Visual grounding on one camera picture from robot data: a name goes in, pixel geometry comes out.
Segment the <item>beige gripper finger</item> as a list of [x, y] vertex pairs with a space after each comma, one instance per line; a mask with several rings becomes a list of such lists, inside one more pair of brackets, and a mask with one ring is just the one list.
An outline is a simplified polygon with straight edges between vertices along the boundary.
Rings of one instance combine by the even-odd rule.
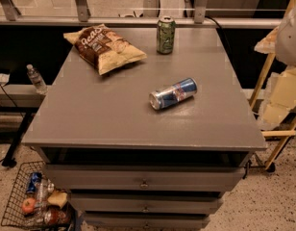
[[256, 44], [255, 50], [262, 54], [274, 53], [278, 31], [279, 27], [274, 28], [265, 38]]
[[266, 92], [262, 119], [267, 124], [278, 125], [296, 108], [296, 66], [288, 66], [281, 74], [272, 73]]

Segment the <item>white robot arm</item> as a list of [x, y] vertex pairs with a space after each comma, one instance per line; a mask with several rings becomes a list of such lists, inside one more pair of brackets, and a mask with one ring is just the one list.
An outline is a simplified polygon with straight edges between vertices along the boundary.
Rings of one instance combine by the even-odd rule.
[[296, 108], [296, 5], [277, 28], [256, 44], [255, 50], [275, 53], [276, 59], [286, 65], [281, 74], [269, 77], [259, 107], [259, 127], [273, 130]]

